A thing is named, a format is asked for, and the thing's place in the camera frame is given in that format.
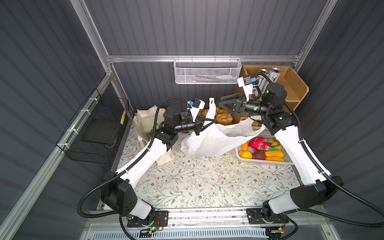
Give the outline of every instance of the wooden box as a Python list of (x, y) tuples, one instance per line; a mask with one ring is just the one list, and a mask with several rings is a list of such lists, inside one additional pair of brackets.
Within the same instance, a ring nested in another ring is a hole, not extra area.
[[(264, 68), (270, 70), (274, 67), (281, 70), (281, 74), (277, 82), (284, 86), (285, 90), (287, 91), (287, 97), (285, 100), (291, 106), (291, 108), (295, 110), (307, 95), (309, 87), (291, 66), (243, 65), (240, 76), (250, 75), (252, 78), (259, 71), (259, 69)], [(244, 95), (243, 88), (237, 87), (235, 89), (235, 93)], [(289, 112), (286, 106), (283, 107), (283, 110)], [(240, 115), (237, 114), (233, 118), (233, 123), (238, 123), (240, 120), (244, 120), (247, 117), (248, 114), (245, 114), (244, 117), (240, 117)]]

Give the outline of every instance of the silver can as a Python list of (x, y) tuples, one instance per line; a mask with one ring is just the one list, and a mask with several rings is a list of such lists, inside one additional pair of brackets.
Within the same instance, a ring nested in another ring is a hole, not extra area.
[[(279, 79), (280, 74), (281, 74), (281, 70), (280, 69), (278, 69), (278, 68), (271, 68), (271, 70), (269, 70), (268, 77), (271, 80), (271, 82), (275, 83), (275, 82), (277, 82), (277, 79)], [(263, 89), (261, 89), (262, 93), (265, 92), (267, 85), (268, 85), (268, 82), (266, 82), (264, 84), (264, 86), (263, 86)]]
[[(259, 69), (258, 73), (264, 73), (265, 75), (269, 76), (269, 71), (267, 69), (264, 69), (264, 68)], [(263, 77), (261, 75), (258, 75), (256, 77), (256, 79), (259, 80), (259, 88), (260, 88), (260, 90), (264, 89), (264, 86), (267, 85), (265, 77)]]

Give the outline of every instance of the black mounting plate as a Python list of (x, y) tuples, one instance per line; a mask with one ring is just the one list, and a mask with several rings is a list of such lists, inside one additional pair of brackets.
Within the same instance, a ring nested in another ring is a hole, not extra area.
[(266, 224), (266, 223), (281, 223), (281, 221), (284, 223), (288, 223), (289, 220), (286, 219), (283, 216), (280, 216), (280, 219), (279, 218), (276, 218), (273, 222), (266, 222), (263, 217), (262, 217), (262, 214), (261, 214), (261, 210), (262, 208), (251, 208), (251, 209), (246, 209), (246, 212), (247, 212), (247, 218), (248, 218), (248, 221), (249, 221), (249, 224)]
[[(157, 227), (157, 218), (159, 218), (159, 227), (166, 227), (168, 225), (168, 211), (155, 211), (155, 217), (152, 224), (148, 227)], [(128, 218), (127, 227), (144, 227), (143, 224), (146, 224), (144, 220), (138, 217)]]

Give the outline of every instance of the white plastic basket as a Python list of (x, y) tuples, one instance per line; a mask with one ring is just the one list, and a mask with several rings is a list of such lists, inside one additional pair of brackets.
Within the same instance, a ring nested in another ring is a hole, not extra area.
[[(273, 135), (266, 129), (262, 131), (259, 136), (266, 137), (266, 138), (273, 138)], [(261, 164), (268, 164), (268, 165), (294, 165), (291, 158), (289, 157), (288, 153), (284, 149), (284, 147), (281, 149), (281, 151), (284, 153), (284, 161), (285, 162), (275, 162), (275, 161), (268, 161), (268, 160), (261, 160), (261, 159), (249, 159), (249, 158), (242, 158), (239, 156), (238, 147), (236, 149), (236, 156), (240, 159), (242, 162), (251, 162), (251, 163), (261, 163)]]
[(240, 75), (239, 58), (175, 58), (177, 84), (237, 84)]

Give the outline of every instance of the floral pattern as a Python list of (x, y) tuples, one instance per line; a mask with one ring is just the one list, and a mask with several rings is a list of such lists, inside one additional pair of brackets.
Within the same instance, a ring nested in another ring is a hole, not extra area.
[[(137, 196), (157, 208), (260, 206), (299, 186), (292, 167), (240, 162), (235, 150), (219, 157), (192, 156), (172, 147), (175, 160), (151, 166), (135, 187)], [(119, 168), (140, 152), (131, 126)]]

